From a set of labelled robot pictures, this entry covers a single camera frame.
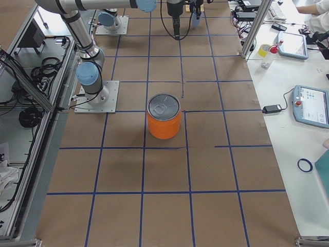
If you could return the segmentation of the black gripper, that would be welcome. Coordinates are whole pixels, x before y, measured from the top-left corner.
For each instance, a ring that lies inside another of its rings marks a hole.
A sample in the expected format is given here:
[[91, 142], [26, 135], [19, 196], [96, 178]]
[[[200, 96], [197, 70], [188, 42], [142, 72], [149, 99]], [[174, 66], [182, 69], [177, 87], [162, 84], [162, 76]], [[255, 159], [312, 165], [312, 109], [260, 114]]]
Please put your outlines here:
[[180, 39], [180, 16], [184, 11], [184, 0], [167, 0], [167, 12], [172, 17], [174, 39]]
[[195, 12], [195, 18], [200, 19], [201, 16], [201, 6], [204, 3], [203, 0], [190, 0], [189, 1], [189, 11]]

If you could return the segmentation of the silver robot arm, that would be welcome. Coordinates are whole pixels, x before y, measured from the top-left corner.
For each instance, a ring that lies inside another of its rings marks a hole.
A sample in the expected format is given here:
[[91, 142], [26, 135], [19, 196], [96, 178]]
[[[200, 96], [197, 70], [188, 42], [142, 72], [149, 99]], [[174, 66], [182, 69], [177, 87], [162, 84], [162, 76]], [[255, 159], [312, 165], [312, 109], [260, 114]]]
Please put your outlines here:
[[78, 46], [79, 56], [82, 59], [82, 64], [76, 70], [76, 76], [84, 89], [86, 102], [92, 106], [99, 106], [107, 102], [109, 97], [109, 90], [102, 80], [105, 55], [87, 31], [81, 12], [118, 8], [152, 12], [158, 1], [36, 1], [36, 3], [43, 9], [61, 16]]
[[[189, 5], [191, 13], [196, 14], [196, 19], [199, 20], [202, 14], [201, 5], [204, 1], [167, 1], [167, 12], [172, 17], [173, 29], [176, 36], [180, 30], [180, 16], [183, 13], [184, 5]], [[133, 1], [143, 12], [152, 12], [157, 6], [157, 1]], [[103, 9], [98, 14], [99, 23], [108, 30], [115, 30], [120, 27], [121, 21], [117, 14], [117, 9]]]

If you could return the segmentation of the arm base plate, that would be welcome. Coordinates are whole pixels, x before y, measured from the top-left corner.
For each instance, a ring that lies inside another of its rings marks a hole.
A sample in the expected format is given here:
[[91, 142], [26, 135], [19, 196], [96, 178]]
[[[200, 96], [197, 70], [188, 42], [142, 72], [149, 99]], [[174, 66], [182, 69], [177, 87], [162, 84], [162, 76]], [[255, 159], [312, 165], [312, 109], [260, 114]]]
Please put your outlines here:
[[97, 36], [119, 36], [127, 34], [129, 16], [98, 15], [99, 24], [96, 28]]
[[94, 95], [86, 94], [80, 86], [80, 94], [84, 96], [77, 100], [76, 114], [99, 114], [116, 113], [117, 98], [119, 92], [119, 81], [103, 81], [103, 89], [96, 98]]

